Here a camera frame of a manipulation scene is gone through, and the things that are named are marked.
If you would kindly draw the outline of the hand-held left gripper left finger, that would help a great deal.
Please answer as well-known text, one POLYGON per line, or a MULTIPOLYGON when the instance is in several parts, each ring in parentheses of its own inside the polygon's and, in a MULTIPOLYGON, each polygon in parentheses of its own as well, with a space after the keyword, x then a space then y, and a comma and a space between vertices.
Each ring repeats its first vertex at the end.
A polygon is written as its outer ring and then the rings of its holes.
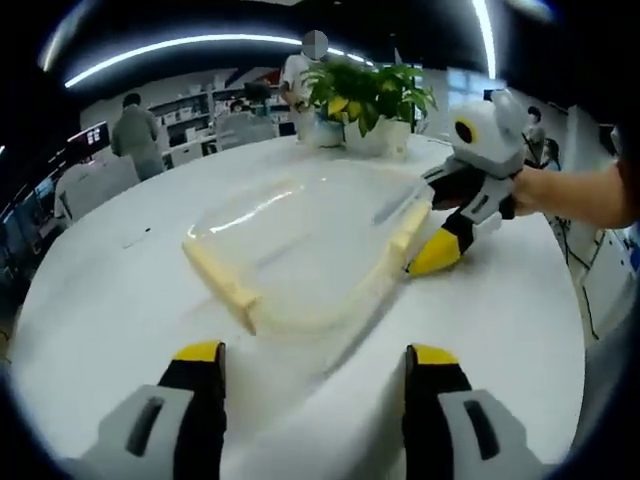
POLYGON ((160 380, 140 386, 99 423, 81 457, 83 479, 218 479, 227 426, 226 345, 176 353, 160 380))

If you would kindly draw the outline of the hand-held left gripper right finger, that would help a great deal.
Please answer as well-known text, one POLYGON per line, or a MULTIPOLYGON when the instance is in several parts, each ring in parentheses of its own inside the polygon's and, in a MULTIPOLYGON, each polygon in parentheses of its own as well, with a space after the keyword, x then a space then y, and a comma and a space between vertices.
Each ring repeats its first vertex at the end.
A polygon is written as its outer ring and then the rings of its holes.
POLYGON ((524 425, 490 392, 474 389, 450 352, 410 344, 403 444, 408 479, 544 479, 524 425))

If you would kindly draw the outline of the person's right hand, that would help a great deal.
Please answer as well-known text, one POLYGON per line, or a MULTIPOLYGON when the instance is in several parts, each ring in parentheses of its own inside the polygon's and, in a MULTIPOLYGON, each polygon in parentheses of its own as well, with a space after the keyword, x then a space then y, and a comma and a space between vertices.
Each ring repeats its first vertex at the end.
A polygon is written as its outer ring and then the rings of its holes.
POLYGON ((525 166, 513 179, 512 197, 516 216, 541 213, 545 209, 549 173, 525 166))

